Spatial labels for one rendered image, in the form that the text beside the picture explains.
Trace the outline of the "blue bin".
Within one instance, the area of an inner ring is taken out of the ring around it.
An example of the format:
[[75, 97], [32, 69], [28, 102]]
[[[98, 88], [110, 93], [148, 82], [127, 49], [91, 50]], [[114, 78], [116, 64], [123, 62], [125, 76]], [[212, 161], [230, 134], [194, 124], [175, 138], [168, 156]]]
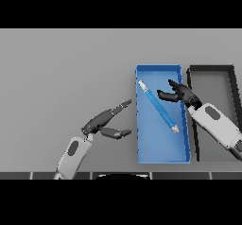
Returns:
[[[180, 64], [137, 64], [136, 81], [142, 80], [157, 96], [157, 90], [172, 93], [170, 79], [182, 83]], [[159, 100], [173, 121], [179, 133], [165, 123], [155, 107], [136, 84], [136, 127], [139, 164], [189, 164], [191, 159], [186, 109], [183, 102]]]

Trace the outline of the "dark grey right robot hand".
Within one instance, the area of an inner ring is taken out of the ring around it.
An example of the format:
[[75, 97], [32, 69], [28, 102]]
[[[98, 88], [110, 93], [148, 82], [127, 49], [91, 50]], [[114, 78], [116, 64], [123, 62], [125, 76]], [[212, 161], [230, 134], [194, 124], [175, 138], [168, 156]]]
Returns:
[[198, 96], [187, 85], [179, 84], [172, 79], [170, 79], [168, 83], [172, 87], [174, 94], [158, 90], [157, 95], [161, 100], [171, 102], [178, 102], [179, 100], [182, 100], [187, 108], [193, 106], [195, 110], [202, 106], [202, 102]]

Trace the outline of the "blue pipe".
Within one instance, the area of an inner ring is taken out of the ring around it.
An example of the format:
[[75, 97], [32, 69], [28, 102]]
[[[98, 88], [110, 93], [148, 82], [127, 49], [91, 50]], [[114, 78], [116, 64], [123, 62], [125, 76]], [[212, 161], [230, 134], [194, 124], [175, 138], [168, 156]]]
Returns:
[[158, 99], [155, 97], [155, 95], [148, 89], [148, 87], [145, 85], [145, 83], [142, 80], [139, 80], [138, 84], [142, 88], [143, 92], [147, 96], [150, 103], [153, 105], [153, 107], [156, 109], [156, 111], [159, 113], [159, 115], [165, 121], [165, 123], [173, 130], [173, 132], [175, 134], [179, 133], [180, 129], [179, 129], [178, 125], [171, 118], [171, 116], [165, 110], [163, 105], [158, 101]]

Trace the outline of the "dark grey bin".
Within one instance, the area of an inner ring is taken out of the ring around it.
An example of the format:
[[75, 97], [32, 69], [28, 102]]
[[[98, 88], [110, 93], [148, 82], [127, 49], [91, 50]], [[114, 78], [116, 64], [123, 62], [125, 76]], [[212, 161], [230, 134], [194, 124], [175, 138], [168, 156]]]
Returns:
[[[191, 65], [187, 84], [202, 103], [211, 103], [242, 132], [242, 96], [232, 65]], [[205, 130], [192, 122], [198, 162], [237, 162], [231, 152], [218, 144]]]

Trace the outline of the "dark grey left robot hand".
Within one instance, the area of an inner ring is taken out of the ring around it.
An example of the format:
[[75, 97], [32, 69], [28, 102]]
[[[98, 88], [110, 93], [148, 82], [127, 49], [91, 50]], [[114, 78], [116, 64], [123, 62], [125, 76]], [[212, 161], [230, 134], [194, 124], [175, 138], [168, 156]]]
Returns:
[[82, 133], [86, 136], [89, 134], [96, 134], [100, 132], [103, 136], [112, 139], [121, 139], [131, 134], [131, 130], [116, 130], [111, 128], [106, 128], [106, 125], [121, 111], [128, 107], [132, 100], [125, 101], [121, 103], [114, 109], [108, 109], [101, 112], [99, 115], [92, 118], [82, 129]]

